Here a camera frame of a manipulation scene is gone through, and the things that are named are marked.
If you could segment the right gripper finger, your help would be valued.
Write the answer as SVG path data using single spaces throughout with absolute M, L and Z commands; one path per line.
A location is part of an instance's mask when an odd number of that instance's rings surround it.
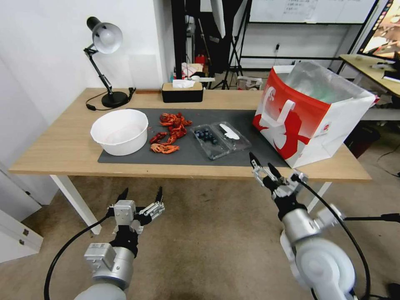
M 283 177 L 280 172 L 270 162 L 267 164 L 270 175 L 268 180 L 268 186 L 287 186 L 288 180 Z
M 253 168 L 252 173 L 254 178 L 258 181 L 258 183 L 261 186 L 265 186 L 264 179 L 270 178 L 269 171 L 260 164 L 259 160 L 252 152 L 249 152 L 249 158 L 250 158 L 250 164 Z

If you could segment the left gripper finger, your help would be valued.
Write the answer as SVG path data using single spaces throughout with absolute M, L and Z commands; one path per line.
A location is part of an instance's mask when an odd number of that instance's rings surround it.
M 114 216 L 115 216 L 115 213 L 114 213 L 114 206 L 117 204 L 118 201 L 120 201 L 120 200 L 126 200 L 126 197 L 127 197 L 127 195 L 128 195 L 128 191 L 129 191 L 129 188 L 124 189 L 123 192 L 122 192 L 121 194 L 119 194 L 119 196 L 117 197 L 116 202 L 115 202 L 114 204 L 111 204 L 111 205 L 108 207 L 108 209 L 107 209 L 107 217 L 108 217 L 108 218 L 114 217 Z
M 139 211 L 140 216 L 144 216 L 151 219 L 156 219 L 165 211 L 165 204 L 163 201 L 163 188 L 159 187 L 155 201 Z

